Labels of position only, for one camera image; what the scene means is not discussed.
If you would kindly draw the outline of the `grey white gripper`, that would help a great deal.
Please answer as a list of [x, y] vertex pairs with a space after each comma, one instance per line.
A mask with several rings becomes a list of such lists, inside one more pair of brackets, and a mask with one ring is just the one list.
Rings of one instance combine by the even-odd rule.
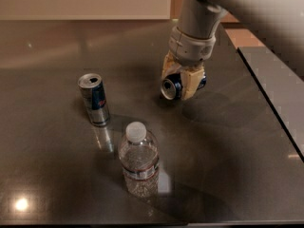
[[180, 73], [183, 101], [192, 98], [196, 93], [205, 73], [202, 62], [211, 57], [215, 42], [215, 36], [198, 39], [182, 33], [177, 27], [172, 28], [169, 38], [170, 52], [164, 57], [161, 77], [165, 79], [169, 75]]

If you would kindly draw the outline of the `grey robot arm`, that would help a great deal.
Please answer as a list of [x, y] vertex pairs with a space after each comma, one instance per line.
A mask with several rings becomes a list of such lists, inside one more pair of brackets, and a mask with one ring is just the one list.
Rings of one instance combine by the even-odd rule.
[[204, 62], [231, 13], [298, 76], [304, 72], [304, 0], [183, 0], [164, 57], [161, 94], [188, 100], [206, 84]]

